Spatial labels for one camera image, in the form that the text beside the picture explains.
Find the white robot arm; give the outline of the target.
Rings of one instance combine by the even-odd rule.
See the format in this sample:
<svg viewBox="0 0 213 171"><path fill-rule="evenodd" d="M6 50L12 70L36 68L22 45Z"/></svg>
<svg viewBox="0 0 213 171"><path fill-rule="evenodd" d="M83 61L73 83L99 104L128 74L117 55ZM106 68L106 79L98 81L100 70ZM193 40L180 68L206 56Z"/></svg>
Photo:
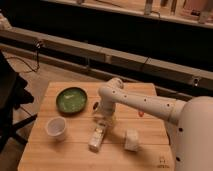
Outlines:
<svg viewBox="0 0 213 171"><path fill-rule="evenodd" d="M119 78L103 83L98 94L98 108L105 118L114 115L119 103L176 125L175 171L213 171L213 97L182 101L138 94L125 90Z"/></svg>

